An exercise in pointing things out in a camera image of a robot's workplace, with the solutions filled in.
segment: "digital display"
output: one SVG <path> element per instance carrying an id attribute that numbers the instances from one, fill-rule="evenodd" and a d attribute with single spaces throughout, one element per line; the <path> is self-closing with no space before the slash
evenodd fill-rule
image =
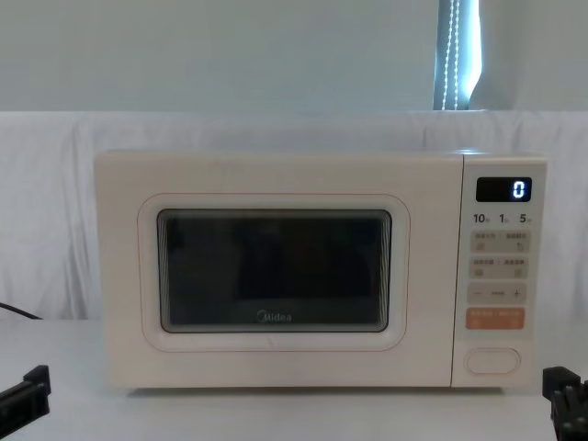
<path id="1" fill-rule="evenodd" d="M 479 177 L 478 202 L 528 202 L 533 180 L 530 177 Z"/>

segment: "midea logo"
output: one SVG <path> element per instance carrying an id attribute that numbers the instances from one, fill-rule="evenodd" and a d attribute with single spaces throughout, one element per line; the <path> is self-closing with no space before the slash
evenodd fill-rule
<path id="1" fill-rule="evenodd" d="M 256 317 L 258 323 L 292 323 L 290 314 L 276 311 L 259 310 Z"/>

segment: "button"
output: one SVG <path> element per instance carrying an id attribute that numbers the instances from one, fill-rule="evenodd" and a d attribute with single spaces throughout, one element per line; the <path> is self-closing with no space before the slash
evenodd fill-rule
<path id="1" fill-rule="evenodd" d="M 468 303 L 472 305 L 521 305 L 526 301 L 524 283 L 470 283 Z"/>
<path id="2" fill-rule="evenodd" d="M 473 253 L 528 253 L 531 232 L 478 231 L 472 232 L 470 248 Z"/>
<path id="3" fill-rule="evenodd" d="M 523 256 L 479 256 L 469 260 L 470 278 L 526 278 L 528 269 L 528 258 Z"/>
<path id="4" fill-rule="evenodd" d="M 466 328 L 481 330 L 523 329 L 525 308 L 468 308 Z"/>
<path id="5" fill-rule="evenodd" d="M 511 348 L 480 348 L 466 354 L 466 369 L 474 375 L 505 375 L 518 369 L 521 356 Z"/>

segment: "white microwave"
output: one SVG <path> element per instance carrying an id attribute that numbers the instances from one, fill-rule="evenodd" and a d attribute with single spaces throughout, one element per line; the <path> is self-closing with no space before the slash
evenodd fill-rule
<path id="1" fill-rule="evenodd" d="M 530 379 L 542 158 L 121 151 L 95 173 L 116 386 Z"/>

